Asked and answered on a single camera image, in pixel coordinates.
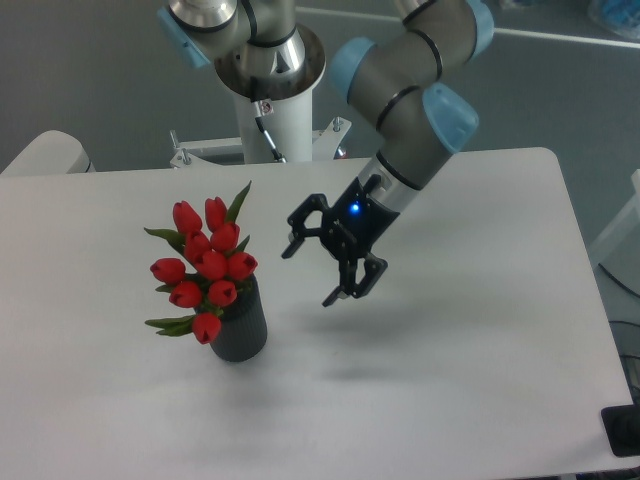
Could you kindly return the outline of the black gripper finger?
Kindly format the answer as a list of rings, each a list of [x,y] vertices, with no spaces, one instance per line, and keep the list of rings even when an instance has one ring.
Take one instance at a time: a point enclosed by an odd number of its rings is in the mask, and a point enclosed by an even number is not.
[[[323,307],[333,305],[338,299],[359,299],[368,295],[388,268],[386,260],[372,253],[363,258],[342,257],[338,264],[339,283],[323,300]]]
[[[321,216],[329,210],[326,195],[323,193],[313,193],[309,195],[287,218],[287,223],[291,227],[289,234],[289,245],[281,254],[282,259],[291,258],[302,246],[307,238],[321,238],[323,227],[307,227],[305,222],[313,212],[320,212]]]

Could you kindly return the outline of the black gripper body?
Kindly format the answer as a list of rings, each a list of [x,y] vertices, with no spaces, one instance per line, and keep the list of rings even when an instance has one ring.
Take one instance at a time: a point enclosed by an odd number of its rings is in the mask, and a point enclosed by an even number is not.
[[[364,184],[355,178],[332,206],[322,200],[319,238],[339,263],[356,264],[365,258],[399,216],[371,196],[381,185],[380,174],[373,174]]]

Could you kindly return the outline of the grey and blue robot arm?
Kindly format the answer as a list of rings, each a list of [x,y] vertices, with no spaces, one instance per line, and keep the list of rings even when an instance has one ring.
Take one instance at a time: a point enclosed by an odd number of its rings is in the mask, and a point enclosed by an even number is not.
[[[338,262],[329,300],[360,298],[386,269],[374,243],[474,135],[475,110],[441,78],[481,54],[494,20],[480,1],[400,1],[403,32],[386,45],[358,37],[327,58],[291,1],[169,1],[157,14],[193,67],[210,65],[233,95],[246,163],[308,162],[311,95],[328,76],[383,145],[334,203],[313,194],[289,216],[286,255],[316,237]]]

